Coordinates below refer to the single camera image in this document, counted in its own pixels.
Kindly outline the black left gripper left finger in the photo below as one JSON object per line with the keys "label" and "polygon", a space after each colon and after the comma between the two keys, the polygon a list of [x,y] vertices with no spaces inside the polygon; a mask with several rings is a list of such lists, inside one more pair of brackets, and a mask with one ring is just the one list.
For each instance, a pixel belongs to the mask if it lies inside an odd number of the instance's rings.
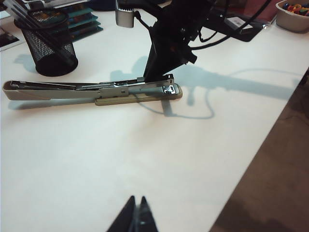
{"label": "black left gripper left finger", "polygon": [[135,197],[130,196],[117,217],[108,228],[108,232],[132,232],[134,212],[136,209]]}

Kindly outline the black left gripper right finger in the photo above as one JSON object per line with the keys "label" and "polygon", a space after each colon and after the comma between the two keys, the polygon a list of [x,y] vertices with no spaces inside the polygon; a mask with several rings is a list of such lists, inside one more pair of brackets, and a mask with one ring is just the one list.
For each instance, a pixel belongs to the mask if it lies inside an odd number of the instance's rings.
{"label": "black left gripper right finger", "polygon": [[138,232],[158,232],[155,219],[145,196],[142,196],[137,216]]}

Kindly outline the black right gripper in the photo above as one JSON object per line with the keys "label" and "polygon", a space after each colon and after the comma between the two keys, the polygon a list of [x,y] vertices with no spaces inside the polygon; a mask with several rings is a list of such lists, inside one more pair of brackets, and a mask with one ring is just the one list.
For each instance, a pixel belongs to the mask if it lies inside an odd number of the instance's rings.
{"label": "black right gripper", "polygon": [[159,79],[169,71],[195,63],[189,42],[195,40],[210,12],[209,0],[173,0],[149,28],[151,49],[143,77]]}

